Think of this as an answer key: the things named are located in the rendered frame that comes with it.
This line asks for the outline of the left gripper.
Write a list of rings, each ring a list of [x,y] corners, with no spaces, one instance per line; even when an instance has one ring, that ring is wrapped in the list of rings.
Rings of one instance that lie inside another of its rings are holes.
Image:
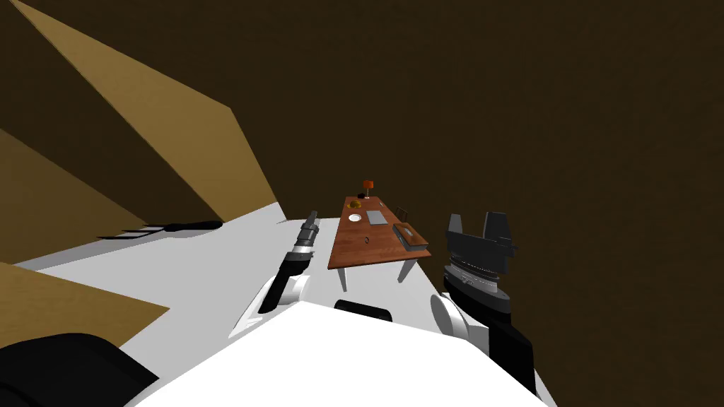
[[[310,253],[316,235],[319,232],[317,221],[317,211],[311,211],[306,221],[301,225],[300,232],[297,236],[297,252]]]

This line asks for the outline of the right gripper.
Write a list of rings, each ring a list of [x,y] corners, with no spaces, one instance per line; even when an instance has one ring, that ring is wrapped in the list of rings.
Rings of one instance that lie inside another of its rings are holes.
[[[453,257],[492,273],[507,273],[508,257],[518,249],[512,244],[506,213],[486,213],[483,237],[463,234],[461,215],[452,213],[445,236]]]

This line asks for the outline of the brown wooden table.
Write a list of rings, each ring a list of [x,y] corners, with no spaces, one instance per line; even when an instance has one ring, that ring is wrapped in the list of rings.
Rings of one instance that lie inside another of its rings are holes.
[[[376,196],[348,196],[339,218],[328,269],[338,273],[346,292],[346,270],[402,262],[401,283],[419,259],[429,258],[428,242]]]

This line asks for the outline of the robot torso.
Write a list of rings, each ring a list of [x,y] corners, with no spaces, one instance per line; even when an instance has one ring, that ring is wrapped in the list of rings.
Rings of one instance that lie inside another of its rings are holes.
[[[556,407],[471,343],[299,302],[137,407]]]

